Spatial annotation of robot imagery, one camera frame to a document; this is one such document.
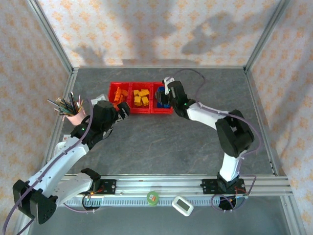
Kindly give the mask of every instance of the yellow block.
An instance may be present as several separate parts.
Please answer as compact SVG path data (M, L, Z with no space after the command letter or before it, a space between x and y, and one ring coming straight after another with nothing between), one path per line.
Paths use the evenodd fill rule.
M149 95L149 90L147 90L147 89L145 89L145 90L139 92L139 96L140 96L140 97L144 97L144 96L146 96L146 95Z
M141 98L139 96L135 96L134 104L136 106L141 106L142 105Z
M139 96L139 90L134 90L134 96Z
M141 99L142 99L143 106L149 105L149 100L147 97L142 97Z

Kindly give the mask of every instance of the patterned wallpaper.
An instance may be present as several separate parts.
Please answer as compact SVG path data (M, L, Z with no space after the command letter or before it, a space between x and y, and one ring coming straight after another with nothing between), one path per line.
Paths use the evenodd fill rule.
M62 95L68 74L26 0L1 1L0 15L2 228L14 205L12 185L41 166L55 117L46 99Z
M313 234L313 5L291 1L253 66L254 86L307 234Z
M39 0L74 67L243 66L279 0Z

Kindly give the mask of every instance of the white device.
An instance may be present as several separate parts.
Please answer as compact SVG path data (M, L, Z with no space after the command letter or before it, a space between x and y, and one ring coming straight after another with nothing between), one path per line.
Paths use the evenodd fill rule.
M190 216L191 212L194 209L194 206L191 205L190 202L180 196L177 196L173 200L172 206L185 216Z

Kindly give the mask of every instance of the pink cup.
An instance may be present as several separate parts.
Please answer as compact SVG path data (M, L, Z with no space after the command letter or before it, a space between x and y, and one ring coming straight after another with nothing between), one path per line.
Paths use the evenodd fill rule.
M75 116L66 116L67 119L74 125L78 126L80 123L82 123L82 120L86 117L85 109L82 108L82 110L76 114Z

